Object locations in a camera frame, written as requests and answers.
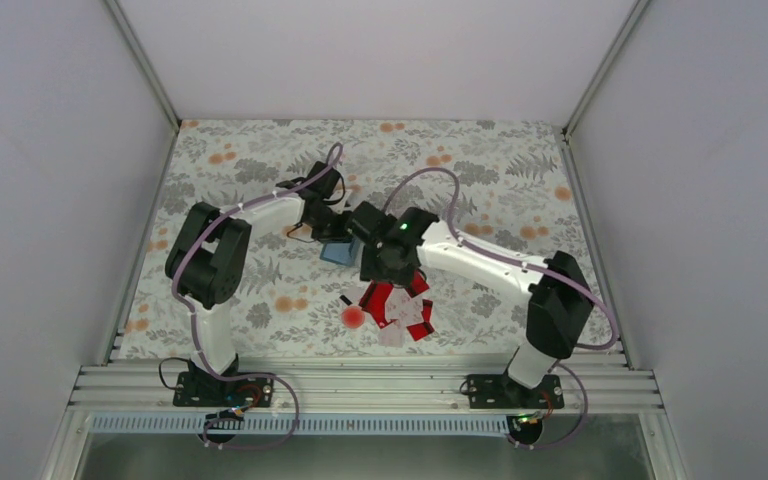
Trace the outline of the blue leather card holder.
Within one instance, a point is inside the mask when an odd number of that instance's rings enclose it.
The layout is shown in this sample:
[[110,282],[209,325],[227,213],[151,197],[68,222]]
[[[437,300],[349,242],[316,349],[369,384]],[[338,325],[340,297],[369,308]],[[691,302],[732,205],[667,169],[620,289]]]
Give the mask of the blue leather card holder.
[[356,264],[361,243],[357,240],[324,244],[320,259],[340,266],[352,267]]

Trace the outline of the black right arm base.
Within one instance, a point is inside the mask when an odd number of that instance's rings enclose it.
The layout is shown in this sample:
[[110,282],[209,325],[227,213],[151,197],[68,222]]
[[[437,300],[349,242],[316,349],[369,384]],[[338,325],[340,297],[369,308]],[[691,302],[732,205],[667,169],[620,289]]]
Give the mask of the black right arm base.
[[559,409],[565,406],[557,375],[544,375],[536,387],[524,387],[506,374],[471,374],[459,392],[467,397],[471,409]]

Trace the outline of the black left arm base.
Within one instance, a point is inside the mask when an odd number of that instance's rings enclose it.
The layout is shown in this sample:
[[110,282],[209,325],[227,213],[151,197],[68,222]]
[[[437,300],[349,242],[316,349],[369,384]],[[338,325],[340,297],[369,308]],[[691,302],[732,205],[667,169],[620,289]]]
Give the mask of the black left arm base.
[[242,380],[220,381],[192,360],[178,374],[172,404],[175,407],[266,408],[271,405],[274,380],[246,376]]

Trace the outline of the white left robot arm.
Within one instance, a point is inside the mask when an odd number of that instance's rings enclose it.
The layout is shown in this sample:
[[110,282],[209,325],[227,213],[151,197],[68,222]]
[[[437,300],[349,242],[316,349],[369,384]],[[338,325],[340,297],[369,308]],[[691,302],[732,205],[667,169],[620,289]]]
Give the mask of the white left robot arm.
[[237,359],[229,302],[241,283],[250,242],[284,227],[307,226],[313,242],[349,243],[344,198],[333,196],[343,184],[331,164],[317,162],[306,177],[281,182],[271,193],[225,212],[205,202],[188,212],[165,273],[173,295],[190,311],[191,361],[205,371],[198,390],[212,404],[226,404],[238,391],[238,377],[228,370]]

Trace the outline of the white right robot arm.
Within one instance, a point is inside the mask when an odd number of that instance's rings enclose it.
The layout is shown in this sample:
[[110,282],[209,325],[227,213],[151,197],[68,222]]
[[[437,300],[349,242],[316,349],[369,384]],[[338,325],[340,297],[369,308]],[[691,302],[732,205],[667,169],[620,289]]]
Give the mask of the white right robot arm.
[[540,393],[552,367],[577,347],[595,302],[571,255],[524,256],[481,242],[428,211],[400,217],[369,202],[349,213],[346,230],[364,246],[365,280],[410,286],[419,272],[440,270],[505,294],[526,312],[525,339],[505,369],[504,399],[525,407]]

